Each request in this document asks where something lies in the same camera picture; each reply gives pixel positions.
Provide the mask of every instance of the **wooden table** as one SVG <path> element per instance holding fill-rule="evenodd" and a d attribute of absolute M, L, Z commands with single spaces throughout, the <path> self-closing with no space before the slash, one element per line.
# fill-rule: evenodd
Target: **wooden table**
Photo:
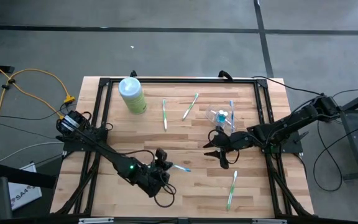
<path fill-rule="evenodd" d="M 84 77 L 76 109 L 93 111 L 100 77 Z M 170 208 L 158 207 L 153 198 L 138 186 L 131 186 L 121 179 L 105 158 L 101 159 L 98 181 L 94 195 L 92 216 L 109 217 L 217 217 L 217 218 L 269 218 L 273 217 L 272 199 L 264 155 L 259 148 L 244 149 L 239 160 L 230 169 L 220 168 L 219 161 L 204 156 L 208 142 L 207 133 L 214 125 L 205 118 L 208 105 L 228 107 L 234 100 L 238 129 L 259 124 L 254 87 L 230 83 L 144 83 L 147 102 L 144 114 L 130 114 L 114 85 L 108 122 L 114 125 L 109 133 L 108 144 L 119 152 L 139 149 L 155 150 L 161 147 L 168 153 L 168 160 L 191 169 L 191 172 L 170 170 L 170 183 L 177 188 L 175 203 Z M 285 88 L 268 82 L 270 99 L 275 119 L 290 113 Z M 200 96 L 186 120 L 181 118 L 193 101 L 195 93 Z M 265 101 L 260 90 L 263 107 Z M 162 100 L 167 100 L 168 130 L 164 132 Z M 150 162 L 150 154 L 135 155 L 142 162 Z M 78 185 L 83 152 L 75 152 L 63 161 L 51 212 L 57 211 L 68 200 Z M 228 155 L 234 160 L 236 153 Z M 304 208 L 313 213 L 305 172 L 298 158 L 283 155 L 287 184 Z M 238 171 L 236 188 L 230 211 L 226 211 L 227 198 L 233 172 Z M 280 208 L 284 211 L 281 191 L 278 190 Z M 172 196 L 163 190 L 157 195 L 161 204 L 170 203 Z"/>

